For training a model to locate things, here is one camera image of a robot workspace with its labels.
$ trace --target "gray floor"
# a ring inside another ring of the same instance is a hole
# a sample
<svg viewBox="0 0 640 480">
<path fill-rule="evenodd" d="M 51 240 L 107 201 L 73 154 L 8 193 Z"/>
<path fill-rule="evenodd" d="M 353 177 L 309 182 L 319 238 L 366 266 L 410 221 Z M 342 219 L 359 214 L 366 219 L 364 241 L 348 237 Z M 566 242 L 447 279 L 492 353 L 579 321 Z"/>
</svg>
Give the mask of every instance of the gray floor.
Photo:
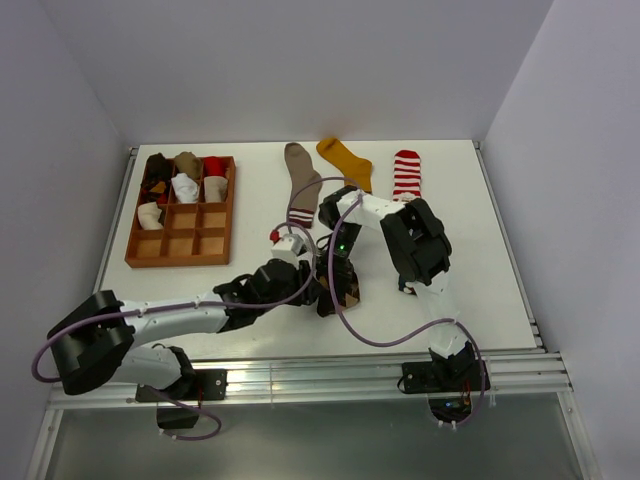
<svg viewBox="0 0 640 480">
<path fill-rule="evenodd" d="M 159 437 L 153 410 L 67 412 L 48 478 L 580 478 L 555 395 L 497 400 L 455 433 L 418 399 L 219 407 L 220 436 L 187 443 Z"/>
</svg>

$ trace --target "yellow sock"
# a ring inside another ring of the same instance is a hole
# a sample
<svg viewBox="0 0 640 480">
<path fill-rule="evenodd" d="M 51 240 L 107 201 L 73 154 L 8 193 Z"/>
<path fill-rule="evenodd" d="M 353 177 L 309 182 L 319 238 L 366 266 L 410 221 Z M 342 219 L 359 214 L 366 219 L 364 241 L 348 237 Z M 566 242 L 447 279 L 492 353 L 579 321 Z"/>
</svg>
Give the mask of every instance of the yellow sock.
<svg viewBox="0 0 640 480">
<path fill-rule="evenodd" d="M 337 167 L 345 177 L 354 179 L 360 187 L 371 193 L 371 162 L 364 158 L 356 157 L 337 138 L 330 137 L 316 145 L 316 150 L 322 158 L 334 167 Z"/>
</svg>

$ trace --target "striped sock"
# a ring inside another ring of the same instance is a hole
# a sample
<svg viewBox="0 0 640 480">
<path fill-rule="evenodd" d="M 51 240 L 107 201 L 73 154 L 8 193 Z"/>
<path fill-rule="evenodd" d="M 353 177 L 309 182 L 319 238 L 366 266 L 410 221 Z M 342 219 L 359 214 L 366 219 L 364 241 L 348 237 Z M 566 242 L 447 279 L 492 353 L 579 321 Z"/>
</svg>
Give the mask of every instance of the striped sock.
<svg viewBox="0 0 640 480">
<path fill-rule="evenodd" d="M 289 219 L 304 228 L 311 228 L 314 215 L 315 212 L 312 212 L 311 210 L 302 210 L 300 208 L 293 207 L 289 209 Z"/>
<path fill-rule="evenodd" d="M 396 153 L 393 166 L 393 197 L 396 202 L 420 198 L 420 157 L 412 150 Z"/>
</svg>

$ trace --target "wall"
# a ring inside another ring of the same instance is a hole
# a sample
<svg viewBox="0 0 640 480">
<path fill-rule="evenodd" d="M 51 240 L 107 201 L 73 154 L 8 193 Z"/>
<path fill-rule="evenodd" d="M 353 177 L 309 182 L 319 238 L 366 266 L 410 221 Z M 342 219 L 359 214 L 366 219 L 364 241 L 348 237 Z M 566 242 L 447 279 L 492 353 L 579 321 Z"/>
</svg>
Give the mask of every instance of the wall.
<svg viewBox="0 0 640 480">
<path fill-rule="evenodd" d="M 640 4 L 556 0 L 486 139 L 545 340 L 606 478 L 640 457 Z"/>
<path fill-rule="evenodd" d="M 41 0 L 131 144 L 484 138 L 552 0 Z"/>
<path fill-rule="evenodd" d="M 17 479 L 49 392 L 31 356 L 91 292 L 126 151 L 35 0 L 0 3 L 0 71 L 0 465 Z"/>
</svg>

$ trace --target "wooden organizer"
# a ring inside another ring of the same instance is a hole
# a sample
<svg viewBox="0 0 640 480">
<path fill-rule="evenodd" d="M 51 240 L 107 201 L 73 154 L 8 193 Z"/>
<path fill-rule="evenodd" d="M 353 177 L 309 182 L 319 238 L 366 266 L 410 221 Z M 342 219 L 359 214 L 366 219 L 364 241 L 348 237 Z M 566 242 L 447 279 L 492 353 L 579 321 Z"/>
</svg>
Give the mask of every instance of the wooden organizer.
<svg viewBox="0 0 640 480">
<path fill-rule="evenodd" d="M 225 201 L 205 203 L 203 165 L 198 182 L 198 203 L 178 203 L 173 187 L 169 185 L 168 203 L 158 205 L 164 211 L 162 230 L 142 229 L 138 222 L 138 206 L 142 203 L 142 191 L 138 194 L 125 256 L 125 261 L 130 267 L 193 267 L 229 263 L 236 165 L 233 157 L 219 158 L 225 165 L 229 181 Z M 174 177 L 179 172 L 173 159 L 167 160 L 173 167 L 171 176 Z"/>
</svg>

